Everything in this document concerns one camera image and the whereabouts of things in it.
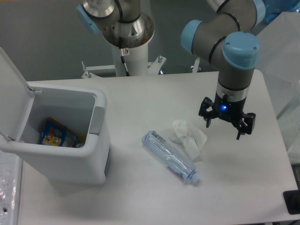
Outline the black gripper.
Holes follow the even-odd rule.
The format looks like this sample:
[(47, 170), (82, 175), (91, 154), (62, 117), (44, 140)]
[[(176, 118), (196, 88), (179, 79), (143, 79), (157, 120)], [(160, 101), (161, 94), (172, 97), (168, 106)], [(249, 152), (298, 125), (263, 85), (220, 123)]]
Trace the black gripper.
[(236, 102), (231, 102), (228, 99), (224, 102), (218, 94), (215, 94), (214, 101), (205, 97), (201, 103), (198, 115), (206, 121), (206, 128), (210, 126), (211, 120), (215, 118), (227, 122), (238, 121), (236, 139), (239, 140), (241, 135), (252, 134), (255, 126), (256, 114), (243, 112), (246, 99), (245, 97), (241, 101)]

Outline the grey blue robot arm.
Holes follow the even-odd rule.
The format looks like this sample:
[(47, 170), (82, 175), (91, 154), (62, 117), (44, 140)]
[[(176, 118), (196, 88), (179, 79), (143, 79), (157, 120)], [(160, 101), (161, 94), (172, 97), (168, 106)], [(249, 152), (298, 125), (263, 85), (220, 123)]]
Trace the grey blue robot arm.
[[(211, 6), (217, 17), (207, 23), (190, 21), (180, 37), (186, 51), (218, 70), (215, 98), (204, 98), (199, 115), (207, 126), (219, 118), (232, 123), (238, 135), (249, 135), (256, 115), (244, 113), (243, 108), (260, 51), (259, 40), (250, 31), (263, 20), (265, 4), (261, 0), (218, 0)], [(154, 34), (152, 21), (141, 12), (138, 0), (85, 0), (76, 10), (91, 33), (102, 33), (116, 47), (117, 75), (147, 73), (147, 62), (129, 59), (132, 50), (146, 45)]]

